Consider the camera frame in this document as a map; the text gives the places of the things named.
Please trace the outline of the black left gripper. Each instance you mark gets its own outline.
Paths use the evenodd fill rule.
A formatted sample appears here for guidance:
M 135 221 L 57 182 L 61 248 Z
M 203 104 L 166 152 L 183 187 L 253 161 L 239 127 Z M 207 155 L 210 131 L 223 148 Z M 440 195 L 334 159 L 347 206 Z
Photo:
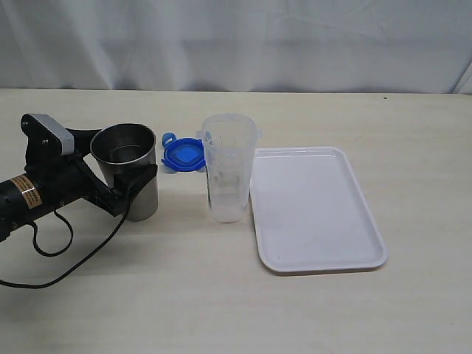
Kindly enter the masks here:
M 151 217 L 158 209 L 156 164 L 148 164 L 114 176 L 114 192 L 85 163 L 91 141 L 101 131 L 67 128 L 74 137 L 73 154 L 62 156 L 60 143 L 31 114 L 21 118 L 21 130 L 27 136 L 25 172 L 41 197 L 41 205 L 29 212 L 43 217 L 80 198 L 113 216 L 122 213 L 122 193 L 128 217 Z

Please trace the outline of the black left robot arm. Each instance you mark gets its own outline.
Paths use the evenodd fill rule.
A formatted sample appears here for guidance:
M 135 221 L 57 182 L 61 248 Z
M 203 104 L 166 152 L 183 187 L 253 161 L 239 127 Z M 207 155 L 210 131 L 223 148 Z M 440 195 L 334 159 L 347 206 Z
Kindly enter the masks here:
M 134 220 L 156 211 L 156 136 L 147 126 L 76 130 L 47 114 L 25 114 L 21 129 L 26 164 L 1 183 L 2 240 L 78 199 Z

